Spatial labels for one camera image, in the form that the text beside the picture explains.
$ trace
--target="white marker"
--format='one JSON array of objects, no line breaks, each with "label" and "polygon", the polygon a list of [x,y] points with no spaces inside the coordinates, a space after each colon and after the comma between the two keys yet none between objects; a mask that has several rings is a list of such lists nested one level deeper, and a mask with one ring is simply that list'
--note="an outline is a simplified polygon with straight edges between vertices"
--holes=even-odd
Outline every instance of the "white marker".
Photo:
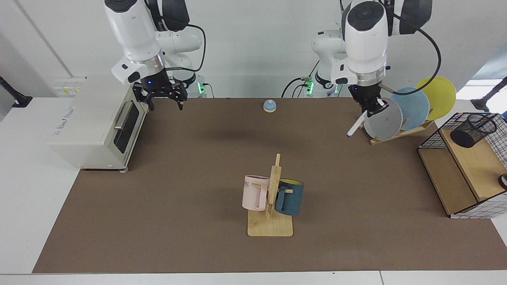
[{"label": "white marker", "polygon": [[355,124],[350,128],[350,130],[347,133],[347,137],[352,137],[352,135],[355,133],[355,131],[357,131],[357,129],[359,129],[359,126],[365,121],[366,112],[367,111],[365,111],[361,115],[361,117],[359,117],[359,119],[355,122]]}]

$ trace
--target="dark blue mug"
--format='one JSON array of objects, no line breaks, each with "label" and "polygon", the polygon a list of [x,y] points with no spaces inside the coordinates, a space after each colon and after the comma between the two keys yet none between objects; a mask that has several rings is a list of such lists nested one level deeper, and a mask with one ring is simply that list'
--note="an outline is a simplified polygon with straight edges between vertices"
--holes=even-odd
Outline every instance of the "dark blue mug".
[{"label": "dark blue mug", "polygon": [[297,216],[303,200],[304,183],[292,179],[280,179],[275,210],[288,216]]}]

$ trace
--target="wooden base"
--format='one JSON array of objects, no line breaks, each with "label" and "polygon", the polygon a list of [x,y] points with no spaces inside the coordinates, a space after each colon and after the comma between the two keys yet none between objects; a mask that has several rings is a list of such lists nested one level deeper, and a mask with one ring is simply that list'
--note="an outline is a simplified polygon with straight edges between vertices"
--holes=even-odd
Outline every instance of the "wooden base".
[{"label": "wooden base", "polygon": [[248,211],[249,236],[292,236],[292,217],[272,211],[266,216],[266,211]]},{"label": "wooden base", "polygon": [[385,143],[386,141],[390,141],[390,140],[393,140],[393,139],[397,139],[397,138],[400,138],[400,137],[404,137],[404,136],[407,136],[407,135],[411,135],[411,134],[415,134],[415,133],[418,133],[418,132],[425,131],[433,122],[434,121],[426,121],[421,126],[415,128],[415,129],[408,130],[408,131],[399,131],[399,133],[397,135],[395,135],[394,137],[392,137],[390,139],[386,139],[386,140],[378,140],[376,138],[371,139],[370,140],[370,144],[372,146],[374,146],[374,145],[378,145],[378,144],[381,144],[381,143]]}]

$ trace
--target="brown tabletop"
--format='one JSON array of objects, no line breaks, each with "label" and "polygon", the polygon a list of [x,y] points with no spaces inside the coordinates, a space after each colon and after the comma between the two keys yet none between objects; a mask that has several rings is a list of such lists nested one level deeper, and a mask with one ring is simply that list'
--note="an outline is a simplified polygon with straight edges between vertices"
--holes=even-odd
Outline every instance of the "brown tabletop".
[{"label": "brown tabletop", "polygon": [[[417,154],[380,145],[348,98],[156,99],[129,172],[81,171],[34,273],[507,269],[490,220],[448,218]],[[243,177],[305,183],[294,236],[248,237]]]}]

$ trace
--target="oven window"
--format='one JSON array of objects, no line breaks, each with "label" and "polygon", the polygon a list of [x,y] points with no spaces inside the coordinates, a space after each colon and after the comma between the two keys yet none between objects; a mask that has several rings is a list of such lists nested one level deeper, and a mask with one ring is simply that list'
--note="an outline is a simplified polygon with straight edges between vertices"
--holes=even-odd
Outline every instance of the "oven window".
[{"label": "oven window", "polygon": [[127,149],[128,142],[130,141],[130,137],[132,136],[132,132],[134,131],[137,118],[139,118],[139,110],[134,104],[132,105],[132,109],[130,109],[130,112],[127,117],[127,122],[125,122],[125,126],[123,127],[123,129],[118,130],[116,132],[114,140],[116,147],[122,154],[125,154],[125,150]]}]

